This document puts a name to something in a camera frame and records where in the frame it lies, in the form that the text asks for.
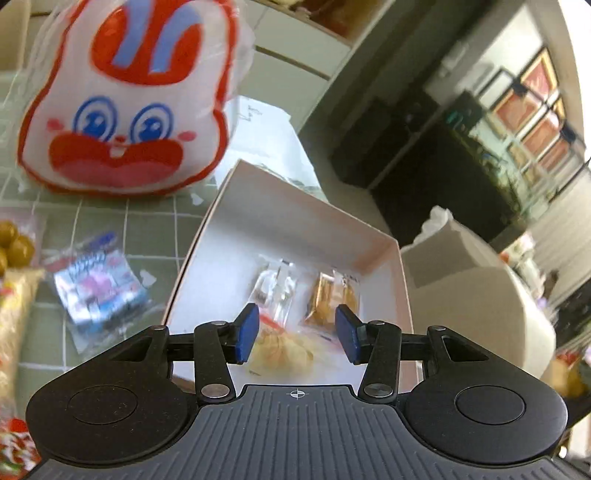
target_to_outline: open box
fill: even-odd
[[[164,315],[170,332],[232,321],[252,291],[260,255],[289,260],[308,272],[336,268],[355,274],[361,285],[359,317],[413,332],[396,240],[244,161],[226,178],[189,250]],[[309,296],[313,278],[300,283],[296,296]],[[288,330],[303,318],[306,304],[307,299],[294,298]],[[267,383],[350,384],[356,391],[365,366],[351,365],[340,348],[326,355],[328,362],[315,362],[312,372],[290,378],[261,377],[248,363],[229,369],[237,392],[246,384]],[[193,363],[176,362],[174,375],[192,382]],[[417,383],[415,362],[402,362],[399,391]]]

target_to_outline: food package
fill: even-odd
[[[248,301],[259,307],[262,324],[285,328],[296,292],[294,265],[286,260],[264,260],[264,264]]]
[[[40,461],[23,420],[15,418],[22,339],[43,270],[7,270],[0,289],[0,480],[22,478]]]
[[[249,298],[259,307],[261,323],[248,368],[257,375],[305,372],[314,361],[312,340],[286,330],[297,286],[295,267],[264,258],[263,265]]]
[[[0,207],[0,277],[7,268],[39,264],[45,224],[28,209]]]
[[[244,9],[239,0],[58,2],[14,89],[18,164],[75,193],[168,194],[206,179],[228,147],[238,111],[225,106],[237,103],[254,56]]]
[[[90,356],[146,313],[151,301],[131,270],[114,232],[76,245],[46,261],[68,312],[78,353]]]
[[[359,281],[336,270],[333,270],[332,275],[320,273],[304,325],[334,335],[335,310],[341,304],[347,305],[355,315],[359,314]]]
[[[285,376],[305,374],[312,368],[315,351],[316,345],[306,335],[261,323],[248,360],[248,369],[260,376],[269,372]]]

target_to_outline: black cabinet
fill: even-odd
[[[476,143],[438,120],[372,191],[401,245],[412,243],[435,205],[486,242],[508,226],[514,212],[477,155]]]

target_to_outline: packaged snack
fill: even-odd
[[[11,418],[0,424],[0,480],[18,480],[26,476],[41,456],[24,420]]]
[[[23,420],[15,418],[14,387],[27,317],[43,270],[7,270],[0,288],[0,480],[22,478],[40,461]]]
[[[335,310],[341,304],[347,305],[355,315],[359,314],[359,281],[336,270],[332,275],[320,273],[304,325],[334,334]]]
[[[294,265],[286,260],[265,263],[248,301],[259,307],[261,323],[284,328],[296,292]]]
[[[45,223],[28,209],[0,207],[0,277],[8,268],[39,264]]]
[[[261,320],[248,361],[249,370],[257,375],[306,371],[314,361],[311,342],[285,329],[296,292],[295,267],[286,260],[263,260],[264,266],[248,300],[259,307]]]
[[[312,339],[305,335],[261,323],[248,368],[260,376],[268,371],[282,375],[306,373],[312,368],[315,350]]]
[[[49,259],[46,269],[68,312],[78,353],[92,353],[150,305],[148,292],[127,263],[114,232]]]

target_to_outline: circular pad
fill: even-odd
[[[149,456],[172,442],[188,417],[183,392],[134,362],[90,361],[40,389],[27,407],[42,456],[87,466]]]
[[[70,399],[68,410],[74,418],[91,425],[107,425],[129,417],[138,397],[126,388],[112,385],[90,387]]]
[[[470,420],[485,425],[504,425],[525,411],[525,403],[517,393],[491,385],[465,389],[457,396],[456,406]]]
[[[566,426],[558,394],[501,360],[451,362],[405,402],[416,435],[438,451],[479,465],[510,465],[550,452]]]

